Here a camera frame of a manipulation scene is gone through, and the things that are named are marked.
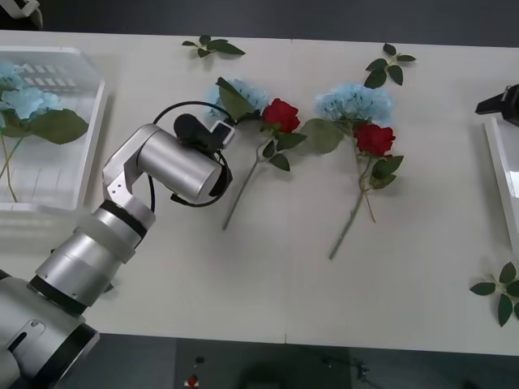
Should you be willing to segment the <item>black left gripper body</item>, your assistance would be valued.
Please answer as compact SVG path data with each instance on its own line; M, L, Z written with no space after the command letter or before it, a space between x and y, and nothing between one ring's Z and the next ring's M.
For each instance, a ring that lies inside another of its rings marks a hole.
M221 149L221 131L218 127L213 131L210 131L204 125L200 127L198 133L199 147L204 152L214 154Z

